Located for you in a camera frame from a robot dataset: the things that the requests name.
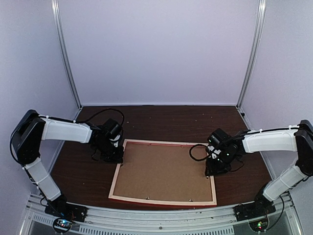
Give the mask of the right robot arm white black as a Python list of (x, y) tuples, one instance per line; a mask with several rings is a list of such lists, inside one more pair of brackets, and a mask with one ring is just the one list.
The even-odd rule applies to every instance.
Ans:
[(255, 216), (261, 216), (279, 196), (313, 175), (313, 125), (306, 119), (285, 128), (247, 130), (235, 136), (218, 128), (207, 141), (206, 177), (229, 173), (232, 161), (245, 154), (261, 152), (280, 160), (283, 155), (293, 157), (255, 197), (250, 209)]

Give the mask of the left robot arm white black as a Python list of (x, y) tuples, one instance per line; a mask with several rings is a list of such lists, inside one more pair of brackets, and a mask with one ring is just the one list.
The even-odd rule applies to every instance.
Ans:
[(108, 163), (123, 161), (124, 120), (107, 119), (96, 125), (91, 120), (97, 112), (86, 120), (63, 119), (40, 115), (36, 110), (28, 110), (10, 136), (12, 158), (24, 169), (29, 179), (51, 203), (51, 209), (59, 216), (66, 217), (70, 206), (50, 174), (52, 167), (65, 142), (88, 144), (100, 158)]

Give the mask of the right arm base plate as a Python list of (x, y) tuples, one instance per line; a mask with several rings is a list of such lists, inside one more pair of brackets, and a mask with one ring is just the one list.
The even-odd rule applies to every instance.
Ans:
[(237, 221), (250, 220), (276, 212), (276, 208), (274, 205), (264, 207), (262, 205), (256, 204), (255, 202), (248, 204), (239, 204), (233, 209)]

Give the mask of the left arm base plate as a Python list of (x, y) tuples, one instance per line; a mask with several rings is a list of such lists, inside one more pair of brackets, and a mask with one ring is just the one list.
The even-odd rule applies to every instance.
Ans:
[(48, 202), (45, 213), (66, 220), (84, 222), (87, 215), (87, 207), (78, 206), (66, 202)]

